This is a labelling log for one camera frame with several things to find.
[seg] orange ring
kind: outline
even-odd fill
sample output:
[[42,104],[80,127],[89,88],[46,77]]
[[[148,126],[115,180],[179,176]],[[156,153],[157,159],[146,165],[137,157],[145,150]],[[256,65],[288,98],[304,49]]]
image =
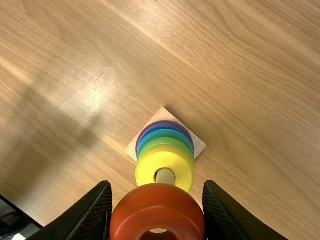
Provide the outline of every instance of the orange ring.
[[[152,229],[166,229],[152,233]],[[140,186],[116,206],[110,240],[203,240],[204,215],[197,202],[182,189],[162,183]]]

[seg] wooden table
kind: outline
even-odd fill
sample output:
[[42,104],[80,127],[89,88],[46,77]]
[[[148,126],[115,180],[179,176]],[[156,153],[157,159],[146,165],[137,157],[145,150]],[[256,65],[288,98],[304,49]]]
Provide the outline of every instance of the wooden table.
[[289,239],[320,235],[316,0],[0,1],[0,193],[42,225],[101,180],[165,106],[214,180]]

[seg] green ring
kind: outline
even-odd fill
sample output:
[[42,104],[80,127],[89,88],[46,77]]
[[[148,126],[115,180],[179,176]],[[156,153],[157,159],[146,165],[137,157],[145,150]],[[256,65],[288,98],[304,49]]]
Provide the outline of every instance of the green ring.
[[152,137],[149,137],[142,145],[141,145],[141,150],[148,144],[150,143],[151,141],[153,140],[156,140],[156,139],[159,139],[159,138],[171,138],[171,139],[176,139],[180,142],[182,142],[183,144],[185,144],[188,149],[191,151],[192,153],[192,148],[191,148],[191,144],[188,142],[188,140],[186,138],[183,138],[177,134],[174,134],[174,133],[167,133],[167,132],[164,132],[164,133],[159,133],[155,136],[152,136]]
[[146,145],[144,145],[144,147],[141,149],[141,151],[137,157],[137,162],[139,161],[140,157],[143,154],[145,154],[146,151],[148,151],[149,149],[151,149],[155,146],[158,146],[158,145],[165,145],[165,144],[177,146],[178,148],[183,150],[186,154],[188,154],[188,156],[190,156],[190,158],[193,159],[193,161],[195,160],[195,157],[194,157],[192,151],[183,142],[181,142],[175,138],[172,138],[172,137],[158,137],[154,140],[151,140]]

